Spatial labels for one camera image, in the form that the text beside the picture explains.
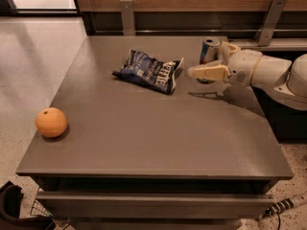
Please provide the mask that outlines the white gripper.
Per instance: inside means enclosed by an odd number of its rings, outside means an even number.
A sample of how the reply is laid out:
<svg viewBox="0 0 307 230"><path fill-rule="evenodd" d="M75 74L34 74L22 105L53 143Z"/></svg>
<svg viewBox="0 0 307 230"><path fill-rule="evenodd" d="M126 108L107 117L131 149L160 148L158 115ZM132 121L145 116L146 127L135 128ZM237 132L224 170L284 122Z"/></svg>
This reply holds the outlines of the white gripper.
<svg viewBox="0 0 307 230"><path fill-rule="evenodd" d="M263 54L258 51L241 50L237 45L223 41L220 60L228 61L228 67L215 60L206 64L189 67L187 74L197 80L226 81L250 86L253 70Z"/></svg>

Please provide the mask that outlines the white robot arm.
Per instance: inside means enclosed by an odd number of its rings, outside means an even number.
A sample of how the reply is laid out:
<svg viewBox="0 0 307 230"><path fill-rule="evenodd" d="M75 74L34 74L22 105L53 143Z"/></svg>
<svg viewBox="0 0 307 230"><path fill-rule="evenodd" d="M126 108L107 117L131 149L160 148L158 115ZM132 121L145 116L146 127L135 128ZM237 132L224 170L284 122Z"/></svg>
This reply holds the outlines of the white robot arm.
<svg viewBox="0 0 307 230"><path fill-rule="evenodd" d="M274 101L307 110L307 55L290 61L219 41L208 46L205 64L190 67L188 76L199 81L229 81L262 89Z"/></svg>

